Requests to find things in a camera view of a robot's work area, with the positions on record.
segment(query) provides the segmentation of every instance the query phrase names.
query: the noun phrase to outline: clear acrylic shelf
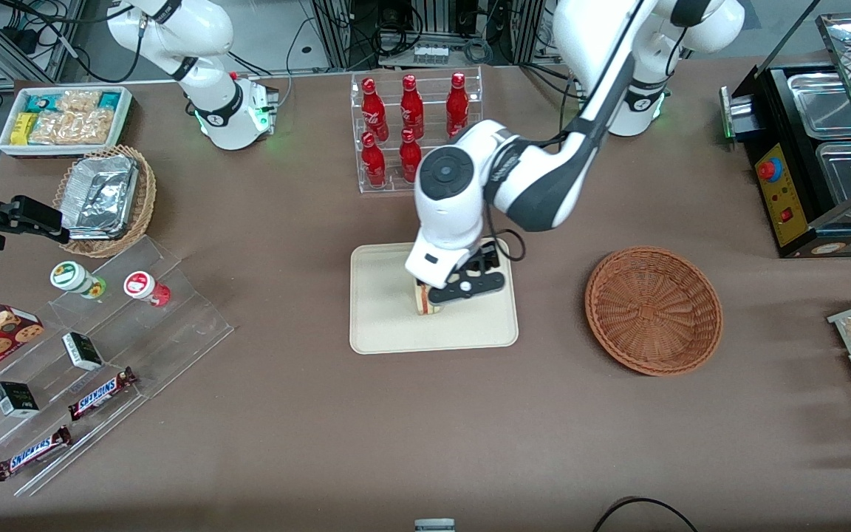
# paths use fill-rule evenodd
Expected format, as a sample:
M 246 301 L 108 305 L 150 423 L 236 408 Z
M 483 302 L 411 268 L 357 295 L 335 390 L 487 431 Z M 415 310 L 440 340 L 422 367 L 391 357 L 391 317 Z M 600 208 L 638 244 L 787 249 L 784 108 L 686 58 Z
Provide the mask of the clear acrylic shelf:
M 0 410 L 0 461 L 50 437 L 61 425 L 68 426 L 74 444 L 27 465 L 2 483 L 4 490 L 18 496 L 43 488 L 233 331 L 212 303 L 196 292 L 178 264 L 166 249 L 144 236 L 95 270 L 108 285 L 101 299 L 65 293 L 38 311 L 45 333 L 34 346 L 13 354 L 10 364 L 0 364 L 0 381 L 28 384 L 41 411 L 20 420 L 5 417 Z M 146 270 L 169 286 L 172 299 L 166 306 L 152 307 L 123 293 L 125 277 L 135 270 Z M 72 366 L 61 343 L 61 336 L 70 330 L 94 341 L 105 363 L 101 370 L 88 372 Z M 136 383 L 71 421 L 69 405 L 128 366 L 138 378 Z
M 354 121 L 354 150 L 357 152 L 357 175 L 360 192 L 398 192 L 412 191 L 413 185 L 403 178 L 402 162 L 399 159 L 399 147 L 402 145 L 400 136 L 403 130 L 403 119 L 399 111 L 399 102 L 403 97 L 403 75 L 413 74 L 416 77 L 416 87 L 423 98 L 425 109 L 425 136 L 419 139 L 423 157 L 432 149 L 448 144 L 448 134 L 445 131 L 445 100 L 452 87 L 452 74 L 462 72 L 465 75 L 465 91 L 468 93 L 468 123 L 482 121 L 484 117 L 482 102 L 482 70 L 480 68 L 442 68 L 415 71 L 379 71 L 376 73 L 354 74 L 350 89 L 350 110 Z M 386 123 L 389 126 L 389 138 L 379 143 L 386 158 L 386 186 L 373 188 L 369 185 L 363 170 L 363 160 L 360 153 L 363 145 L 360 136 L 366 131 L 363 121 L 363 91 L 360 82 L 364 78 L 374 78 L 376 93 L 386 105 Z

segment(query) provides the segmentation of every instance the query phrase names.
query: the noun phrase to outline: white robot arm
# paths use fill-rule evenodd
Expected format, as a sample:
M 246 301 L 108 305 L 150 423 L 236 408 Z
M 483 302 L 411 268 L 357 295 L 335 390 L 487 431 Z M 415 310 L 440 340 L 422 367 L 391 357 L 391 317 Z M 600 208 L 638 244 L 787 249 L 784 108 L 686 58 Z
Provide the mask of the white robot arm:
M 739 12 L 739 21 L 731 15 L 721 27 L 724 17 L 718 13 L 724 11 Z M 406 269 L 432 287 L 430 303 L 469 299 L 504 286 L 501 273 L 488 272 L 499 260 L 496 246 L 479 245 L 482 202 L 526 231 L 554 229 L 567 219 L 610 125 L 637 85 L 640 58 L 646 56 L 638 49 L 644 45 L 639 37 L 651 35 L 642 28 L 653 17 L 685 28 L 702 27 L 715 17 L 714 30 L 706 27 L 699 35 L 720 38 L 739 33 L 743 7 L 736 0 L 561 0 L 554 35 L 588 97 L 558 136 L 561 151 L 548 154 L 542 147 L 553 141 L 529 141 L 484 120 L 423 158 L 415 185 L 421 227 Z
M 245 148 L 273 131 L 277 94 L 236 80 L 215 57 L 228 53 L 233 41 L 232 21 L 222 7 L 209 0 L 131 0 L 111 4 L 107 13 L 128 6 L 136 9 L 108 20 L 111 34 L 179 82 L 213 144 Z

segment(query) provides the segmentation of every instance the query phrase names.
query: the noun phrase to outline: red bottle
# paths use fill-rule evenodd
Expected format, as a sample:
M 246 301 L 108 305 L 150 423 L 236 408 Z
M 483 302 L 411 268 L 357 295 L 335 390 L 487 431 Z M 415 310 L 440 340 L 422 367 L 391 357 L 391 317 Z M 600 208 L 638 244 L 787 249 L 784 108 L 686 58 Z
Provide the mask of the red bottle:
M 403 75 L 403 99 L 399 102 L 403 113 L 403 127 L 412 130 L 416 138 L 426 134 L 426 113 L 423 111 L 423 97 L 416 89 L 415 75 Z
M 363 159 L 363 169 L 369 179 L 369 185 L 373 188 L 386 186 L 386 161 L 383 151 L 376 146 L 376 137 L 372 132 L 363 132 L 361 137 L 363 151 L 360 158 Z
M 363 121 L 367 131 L 374 132 L 380 142 L 389 138 L 389 126 L 386 125 L 386 106 L 383 99 L 376 94 L 376 82 L 372 78 L 362 81 L 363 87 Z
M 468 126 L 468 93 L 465 91 L 465 75 L 462 72 L 452 74 L 452 90 L 445 101 L 445 116 L 448 138 Z
M 423 151 L 416 143 L 415 132 L 410 128 L 403 130 L 403 144 L 399 148 L 399 158 L 403 161 L 403 179 L 406 182 L 415 183 L 419 162 L 423 160 Z

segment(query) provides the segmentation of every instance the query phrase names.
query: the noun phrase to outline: brown tablecloth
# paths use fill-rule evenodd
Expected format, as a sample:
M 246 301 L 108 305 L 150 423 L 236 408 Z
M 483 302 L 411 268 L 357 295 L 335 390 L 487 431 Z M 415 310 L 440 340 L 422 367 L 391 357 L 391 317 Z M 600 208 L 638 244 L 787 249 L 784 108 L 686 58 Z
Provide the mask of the brown tablecloth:
M 131 85 L 149 233 L 238 329 L 34 497 L 0 487 L 0 529 L 587 530 L 648 495 L 705 530 L 851 530 L 851 366 L 824 320 L 851 307 L 851 259 L 776 258 L 753 172 L 719 140 L 717 90 L 752 64 L 680 65 L 651 131 L 611 138 L 571 218 L 527 237 L 514 346 L 367 357 L 348 343 L 350 253 L 418 222 L 411 196 L 358 194 L 350 77 L 297 78 L 277 134 L 239 152 L 199 133 L 178 85 Z M 556 131 L 553 91 L 484 73 L 486 117 Z M 0 199 L 50 201 L 67 165 L 3 157 Z M 723 341 L 695 373 L 636 375 L 585 326 L 588 272 L 630 245 L 719 291 Z M 68 257 L 9 236 L 0 302 L 53 299 Z M 646 506 L 604 530 L 677 526 Z

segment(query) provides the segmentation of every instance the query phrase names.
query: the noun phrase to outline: wicker basket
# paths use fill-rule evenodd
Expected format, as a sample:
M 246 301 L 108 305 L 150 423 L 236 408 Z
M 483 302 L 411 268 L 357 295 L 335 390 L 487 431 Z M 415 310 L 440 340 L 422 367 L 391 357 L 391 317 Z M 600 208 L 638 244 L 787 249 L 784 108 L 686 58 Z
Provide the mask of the wicker basket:
M 90 256 L 92 259 L 105 259 L 132 246 L 133 243 L 140 239 L 140 236 L 144 235 L 146 227 L 149 226 L 149 219 L 153 216 L 153 202 L 156 199 L 156 177 L 153 175 L 153 169 L 149 168 L 149 164 L 146 164 L 146 159 L 136 149 L 129 148 L 128 146 L 101 149 L 101 151 L 92 152 L 92 154 L 84 155 L 84 157 L 98 158 L 112 155 L 127 155 L 140 164 L 137 188 L 133 192 L 133 206 L 131 208 L 129 228 L 124 233 L 124 236 L 116 240 L 71 240 L 71 242 L 61 246 L 65 251 L 76 253 L 77 255 Z M 51 203 L 51 205 L 54 205 L 54 208 L 58 208 L 61 205 L 61 198 L 64 198 L 64 188 L 67 186 L 70 175 L 71 169 L 68 168 L 68 171 L 64 172 L 64 179 L 61 180 L 61 184 L 58 186 L 58 193 L 55 194 L 55 199 Z
M 718 348 L 723 317 L 718 294 L 688 260 L 656 247 L 606 257 L 584 297 L 602 347 L 624 366 L 655 376 L 697 369 Z

